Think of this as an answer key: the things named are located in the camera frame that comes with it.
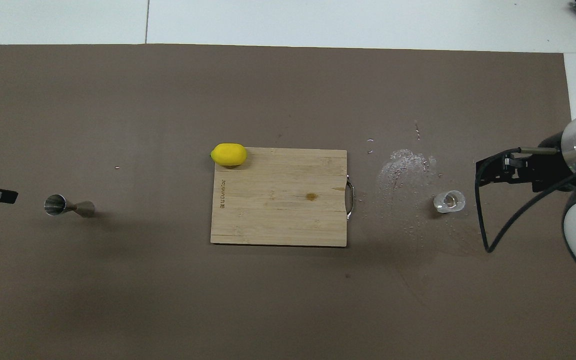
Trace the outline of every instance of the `wooden cutting board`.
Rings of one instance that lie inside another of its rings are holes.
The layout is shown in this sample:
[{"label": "wooden cutting board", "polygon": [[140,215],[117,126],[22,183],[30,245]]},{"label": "wooden cutting board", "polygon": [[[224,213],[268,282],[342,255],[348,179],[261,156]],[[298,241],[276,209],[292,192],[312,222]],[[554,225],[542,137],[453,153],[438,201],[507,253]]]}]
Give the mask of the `wooden cutting board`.
[{"label": "wooden cutting board", "polygon": [[345,150],[247,147],[215,164],[210,242],[346,246]]}]

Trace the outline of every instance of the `clear glass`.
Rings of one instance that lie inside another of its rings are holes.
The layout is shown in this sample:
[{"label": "clear glass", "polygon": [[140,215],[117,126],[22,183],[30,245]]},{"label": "clear glass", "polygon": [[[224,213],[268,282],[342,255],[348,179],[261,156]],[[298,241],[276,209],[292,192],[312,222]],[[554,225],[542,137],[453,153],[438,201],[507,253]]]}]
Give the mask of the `clear glass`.
[{"label": "clear glass", "polygon": [[461,191],[451,190],[434,197],[434,208],[442,214],[459,212],[466,206],[466,197]]}]

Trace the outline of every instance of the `jigger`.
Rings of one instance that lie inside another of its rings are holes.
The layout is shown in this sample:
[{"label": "jigger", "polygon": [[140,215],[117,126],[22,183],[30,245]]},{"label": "jigger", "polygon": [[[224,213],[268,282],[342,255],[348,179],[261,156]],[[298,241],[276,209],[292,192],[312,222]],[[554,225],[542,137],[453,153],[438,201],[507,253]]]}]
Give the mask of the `jigger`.
[{"label": "jigger", "polygon": [[50,216],[57,216],[67,212],[76,212],[84,218],[95,214],[95,205],[90,201],[71,203],[61,194],[51,194],[43,203],[43,209]]}]

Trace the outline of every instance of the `lemon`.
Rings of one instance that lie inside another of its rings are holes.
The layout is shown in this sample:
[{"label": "lemon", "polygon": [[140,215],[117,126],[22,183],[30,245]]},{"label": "lemon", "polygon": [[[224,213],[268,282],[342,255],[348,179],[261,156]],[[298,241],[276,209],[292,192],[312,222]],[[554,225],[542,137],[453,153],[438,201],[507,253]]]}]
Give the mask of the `lemon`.
[{"label": "lemon", "polygon": [[238,143],[220,143],[210,152],[210,157],[224,167],[240,166],[246,161],[246,148]]}]

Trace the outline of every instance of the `cutting board handle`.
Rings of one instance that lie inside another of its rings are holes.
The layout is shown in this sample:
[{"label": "cutting board handle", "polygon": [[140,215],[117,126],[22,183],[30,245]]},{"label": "cutting board handle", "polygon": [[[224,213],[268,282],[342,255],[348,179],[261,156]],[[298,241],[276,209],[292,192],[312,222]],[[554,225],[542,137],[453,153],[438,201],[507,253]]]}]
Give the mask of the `cutting board handle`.
[{"label": "cutting board handle", "polygon": [[355,209],[355,187],[353,183],[350,182],[350,175],[345,175],[345,187],[350,189],[350,209],[348,209],[348,205],[345,206],[345,219],[350,220],[350,215],[353,213]]}]

